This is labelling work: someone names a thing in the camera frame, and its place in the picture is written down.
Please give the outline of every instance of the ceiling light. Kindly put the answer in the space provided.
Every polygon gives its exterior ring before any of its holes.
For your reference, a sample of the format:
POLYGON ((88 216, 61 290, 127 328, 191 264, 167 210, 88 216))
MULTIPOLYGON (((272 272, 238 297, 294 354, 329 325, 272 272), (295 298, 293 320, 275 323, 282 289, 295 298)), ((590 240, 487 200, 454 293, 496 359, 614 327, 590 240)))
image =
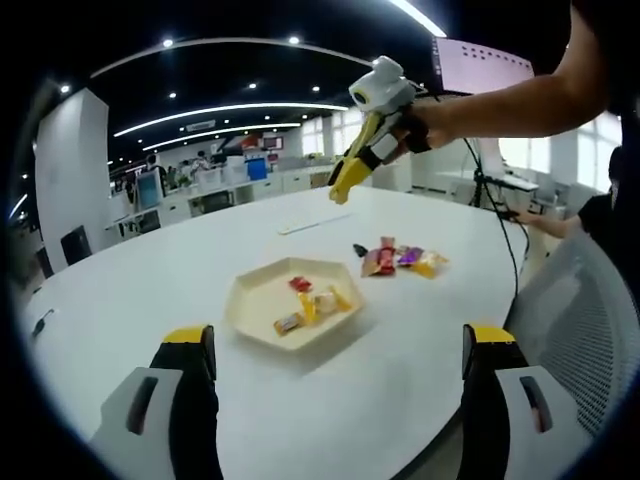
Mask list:
POLYGON ((413 18, 416 22, 429 30, 436 37, 447 37, 447 34, 442 31, 435 23, 433 23, 427 16, 411 5, 407 0, 389 0, 393 5, 398 7, 404 13, 413 18))
POLYGON ((142 149, 142 151, 147 151, 147 150, 151 150, 153 148, 163 147, 164 145, 169 145, 171 143, 181 142, 185 138, 187 140, 192 140, 194 138, 207 137, 209 135, 217 135, 217 134, 220 134, 220 133, 242 132, 242 131, 249 131, 249 130, 263 130, 263 129, 268 129, 268 128, 295 128, 295 127, 299 127, 299 126, 300 126, 299 123, 271 123, 271 124, 267 124, 267 125, 247 125, 245 127, 225 128, 225 129, 222 129, 222 130, 213 130, 211 132, 196 133, 194 135, 189 135, 188 137, 174 138, 173 140, 167 140, 166 142, 156 143, 155 145, 150 145, 148 147, 144 147, 142 149))
POLYGON ((175 115, 169 115, 168 117, 158 118, 156 120, 151 120, 150 122, 141 123, 140 125, 136 125, 135 127, 127 128, 126 130, 122 130, 121 132, 115 133, 114 137, 120 137, 126 133, 133 132, 135 130, 140 130, 141 128, 146 128, 151 125, 156 125, 162 122, 168 122, 169 120, 176 120, 178 118, 189 117, 191 115, 199 115, 201 113, 214 113, 214 112, 226 112, 231 110, 246 110, 250 108, 317 108, 319 110, 334 110, 339 112, 346 112, 348 110, 347 107, 340 107, 338 105, 323 105, 319 103, 289 103, 289 102, 281 102, 281 103, 247 103, 244 105, 226 105, 223 107, 212 107, 212 108, 203 108, 201 110, 192 110, 189 112, 177 113, 175 115))
POLYGON ((24 201, 27 199, 27 194, 25 193, 22 198, 20 200, 18 200, 18 203, 16 203, 16 206, 13 207, 11 209, 11 213, 9 214, 9 218, 13 217, 13 214, 16 213, 16 210, 18 210, 20 208, 20 205, 22 205, 24 203, 24 201))

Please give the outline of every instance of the hexagonal tray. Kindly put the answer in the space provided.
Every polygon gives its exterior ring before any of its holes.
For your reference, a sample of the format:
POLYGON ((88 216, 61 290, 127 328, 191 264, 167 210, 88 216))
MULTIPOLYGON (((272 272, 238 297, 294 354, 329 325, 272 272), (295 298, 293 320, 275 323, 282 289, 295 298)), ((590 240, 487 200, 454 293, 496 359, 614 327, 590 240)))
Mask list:
POLYGON ((329 333, 353 316, 364 304, 347 268, 336 262, 285 258, 236 278, 225 317, 243 335, 274 347, 295 351, 329 333), (289 280, 303 276, 312 283, 311 294, 333 285, 350 304, 348 312, 337 312, 314 326, 297 328, 279 336, 273 323, 302 311, 302 304, 289 280))

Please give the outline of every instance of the purple candy wrapper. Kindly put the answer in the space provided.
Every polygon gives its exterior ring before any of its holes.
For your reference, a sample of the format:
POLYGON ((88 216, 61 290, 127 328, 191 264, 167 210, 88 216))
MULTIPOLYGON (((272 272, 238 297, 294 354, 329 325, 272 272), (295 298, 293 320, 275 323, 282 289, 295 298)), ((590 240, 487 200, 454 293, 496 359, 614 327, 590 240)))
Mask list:
POLYGON ((404 255, 402 255, 398 259, 398 265, 401 267, 410 267, 411 265, 416 263, 418 260, 420 260, 420 257, 422 256, 423 253, 424 253, 424 250, 422 250, 421 248, 418 248, 418 247, 409 248, 404 253, 404 255))

